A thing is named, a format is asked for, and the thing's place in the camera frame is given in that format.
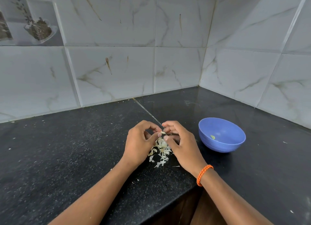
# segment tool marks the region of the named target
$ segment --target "person's left hand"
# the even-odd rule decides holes
[[[146,130],[152,129],[154,134],[150,135]],[[161,137],[159,126],[143,120],[128,132],[123,159],[137,168],[147,158],[155,141]]]

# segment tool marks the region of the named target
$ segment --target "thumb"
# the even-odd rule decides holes
[[[151,146],[153,146],[155,144],[156,140],[161,136],[162,136],[162,133],[159,133],[159,132],[154,133],[151,135],[151,137],[149,137],[149,139],[147,141],[149,141],[152,144]]]
[[[178,149],[178,144],[174,141],[174,139],[171,136],[164,136],[163,139],[166,141],[166,143],[169,145],[169,147],[173,150]]]

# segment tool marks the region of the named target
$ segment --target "tiled wall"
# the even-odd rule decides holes
[[[0,0],[0,122],[198,85],[214,5]]]
[[[200,86],[311,128],[311,0],[216,0]]]

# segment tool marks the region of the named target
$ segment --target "kitchen counter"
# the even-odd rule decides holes
[[[205,160],[275,224],[308,224],[311,130],[200,87],[137,98],[160,122],[193,132]],[[0,124],[0,221],[46,224],[119,161],[139,121],[157,123],[133,99]],[[235,152],[206,148],[198,122],[219,117],[239,125]],[[170,155],[163,167],[145,161],[126,181],[103,224],[139,224],[196,188]]]

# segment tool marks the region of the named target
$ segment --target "bowl rim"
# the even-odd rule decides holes
[[[241,129],[241,128],[240,128],[238,125],[236,125],[235,123],[232,123],[231,121],[228,121],[228,120],[226,120],[226,119],[221,119],[221,120],[227,121],[227,122],[229,122],[229,123],[234,124],[235,126],[237,126],[237,127],[243,132],[243,134],[244,134],[244,140],[243,140],[242,142],[240,142],[240,143],[231,144],[231,143],[224,143],[224,142],[220,142],[220,141],[216,141],[216,140],[212,139],[211,137],[207,136],[207,135],[201,130],[201,128],[200,128],[200,123],[201,123],[201,121],[203,121],[203,120],[205,120],[205,119],[221,119],[221,118],[217,118],[217,117],[206,117],[206,118],[203,118],[203,119],[201,119],[201,120],[199,121],[199,124],[198,124],[199,130],[204,134],[204,136],[208,137],[208,139],[210,139],[210,140],[212,140],[212,141],[215,141],[215,142],[222,143],[222,144],[226,144],[226,145],[241,145],[243,142],[246,141],[246,134],[244,133],[243,129]]]

